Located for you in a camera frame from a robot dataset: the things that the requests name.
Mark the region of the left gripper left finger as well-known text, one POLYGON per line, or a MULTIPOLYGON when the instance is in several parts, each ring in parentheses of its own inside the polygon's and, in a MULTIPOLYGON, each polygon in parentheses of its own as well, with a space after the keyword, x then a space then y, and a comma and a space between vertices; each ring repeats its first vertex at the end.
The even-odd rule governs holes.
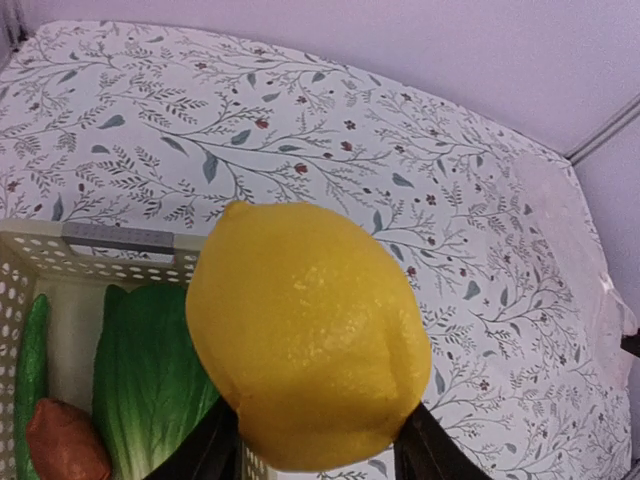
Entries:
POLYGON ((240 478, 238 419, 218 399, 149 480, 237 480, 240 478))

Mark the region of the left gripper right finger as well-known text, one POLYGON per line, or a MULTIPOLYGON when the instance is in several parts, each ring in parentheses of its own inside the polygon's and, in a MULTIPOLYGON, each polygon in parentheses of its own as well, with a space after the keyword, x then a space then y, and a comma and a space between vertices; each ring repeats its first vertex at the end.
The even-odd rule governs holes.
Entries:
POLYGON ((397 480, 490 480, 420 403, 393 442, 397 480))

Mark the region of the green bok choy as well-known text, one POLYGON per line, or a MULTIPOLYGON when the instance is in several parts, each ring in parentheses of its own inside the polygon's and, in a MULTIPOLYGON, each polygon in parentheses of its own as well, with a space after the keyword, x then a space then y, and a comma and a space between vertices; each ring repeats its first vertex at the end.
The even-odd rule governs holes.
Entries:
POLYGON ((150 474, 219 397, 194 351, 185 300, 173 284, 105 291, 92 419, 115 479, 150 474))

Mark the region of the brown potato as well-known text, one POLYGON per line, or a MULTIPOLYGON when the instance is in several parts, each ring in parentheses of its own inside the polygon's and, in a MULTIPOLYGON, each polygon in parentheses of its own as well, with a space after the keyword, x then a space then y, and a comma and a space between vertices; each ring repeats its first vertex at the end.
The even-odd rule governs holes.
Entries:
POLYGON ((39 479, 110 479, 110 455, 89 414, 52 398, 37 401, 27 423, 30 459, 39 479))

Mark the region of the yellow lemon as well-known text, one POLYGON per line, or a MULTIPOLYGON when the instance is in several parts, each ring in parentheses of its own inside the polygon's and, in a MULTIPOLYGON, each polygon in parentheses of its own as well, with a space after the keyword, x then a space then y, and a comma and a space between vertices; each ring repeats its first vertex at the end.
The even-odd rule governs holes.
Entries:
POLYGON ((404 270, 308 203, 230 203, 188 287, 203 367, 269 466, 332 470, 383 451, 420 403, 431 346, 404 270))

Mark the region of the clear zip top bag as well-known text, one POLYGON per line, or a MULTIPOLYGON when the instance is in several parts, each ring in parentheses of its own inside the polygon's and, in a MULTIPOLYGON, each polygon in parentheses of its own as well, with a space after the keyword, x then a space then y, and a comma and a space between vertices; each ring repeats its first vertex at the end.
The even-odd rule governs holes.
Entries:
POLYGON ((557 164, 533 154, 518 157, 513 170, 577 302, 596 366, 613 385, 626 387, 633 356, 621 341, 636 333, 638 321, 615 288, 601 246, 588 228, 581 190, 557 164))

